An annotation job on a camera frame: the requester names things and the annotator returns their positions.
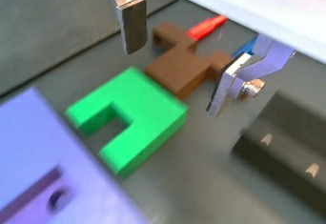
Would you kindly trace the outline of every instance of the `metal clamp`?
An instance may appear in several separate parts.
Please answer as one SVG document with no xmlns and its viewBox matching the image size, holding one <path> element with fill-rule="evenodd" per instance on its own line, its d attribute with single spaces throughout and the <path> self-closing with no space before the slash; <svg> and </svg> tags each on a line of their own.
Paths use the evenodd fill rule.
<svg viewBox="0 0 326 224">
<path fill-rule="evenodd" d="M 294 49 L 259 35 L 252 47 L 252 55 L 241 52 L 221 70 L 207 111 L 217 116 L 239 95 L 256 97 L 264 82 L 258 78 L 280 70 L 294 54 Z"/>
<path fill-rule="evenodd" d="M 127 54 L 137 51 L 147 43 L 147 1 L 113 0 L 121 28 L 123 49 Z"/>
</svg>

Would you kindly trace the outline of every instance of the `brown t-shaped block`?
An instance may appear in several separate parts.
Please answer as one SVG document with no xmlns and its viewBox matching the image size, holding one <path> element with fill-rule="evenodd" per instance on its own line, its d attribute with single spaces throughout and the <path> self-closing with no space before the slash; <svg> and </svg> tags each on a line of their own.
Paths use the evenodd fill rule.
<svg viewBox="0 0 326 224">
<path fill-rule="evenodd" d="M 147 75 L 179 98 L 183 99 L 203 81 L 217 80 L 220 69 L 231 57 L 213 52 L 208 57 L 195 54 L 197 41 L 172 23 L 163 23 L 152 30 L 153 43 L 167 52 L 145 68 Z"/>
</svg>

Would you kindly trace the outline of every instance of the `red object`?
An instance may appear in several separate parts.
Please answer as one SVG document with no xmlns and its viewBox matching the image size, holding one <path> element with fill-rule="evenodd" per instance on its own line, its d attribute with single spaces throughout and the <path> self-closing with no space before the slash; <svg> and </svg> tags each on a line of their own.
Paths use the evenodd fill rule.
<svg viewBox="0 0 326 224">
<path fill-rule="evenodd" d="M 215 17 L 205 19 L 200 24 L 188 30 L 188 36 L 191 36 L 197 41 L 201 40 L 213 32 L 217 27 L 220 27 L 227 22 L 227 20 L 228 19 L 224 15 L 216 15 Z"/>
</svg>

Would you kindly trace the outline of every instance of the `silver bolt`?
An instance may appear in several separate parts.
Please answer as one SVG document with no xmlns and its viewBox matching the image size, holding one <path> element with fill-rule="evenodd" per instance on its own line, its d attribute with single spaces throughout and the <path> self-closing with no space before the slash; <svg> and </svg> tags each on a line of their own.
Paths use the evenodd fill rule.
<svg viewBox="0 0 326 224">
<path fill-rule="evenodd" d="M 264 82 L 259 79 L 251 80 L 243 84 L 243 93 L 245 93 L 249 97 L 255 98 L 264 86 Z"/>
</svg>

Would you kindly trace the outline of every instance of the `hole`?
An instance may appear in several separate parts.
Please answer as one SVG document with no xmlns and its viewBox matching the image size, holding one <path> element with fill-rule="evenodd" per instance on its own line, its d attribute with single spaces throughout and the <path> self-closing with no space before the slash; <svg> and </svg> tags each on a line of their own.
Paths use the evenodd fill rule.
<svg viewBox="0 0 326 224">
<path fill-rule="evenodd" d="M 48 198 L 46 206 L 50 212 L 58 212 L 68 204 L 68 189 L 58 189 Z"/>
<path fill-rule="evenodd" d="M 161 39 L 159 38 L 157 35 L 155 35 L 155 36 L 152 37 L 152 42 L 153 42 L 155 45 L 160 45 L 160 43 L 161 43 Z"/>
<path fill-rule="evenodd" d="M 95 134 L 84 138 L 89 150 L 97 154 L 107 143 L 125 130 L 127 124 L 116 116 Z"/>
</svg>

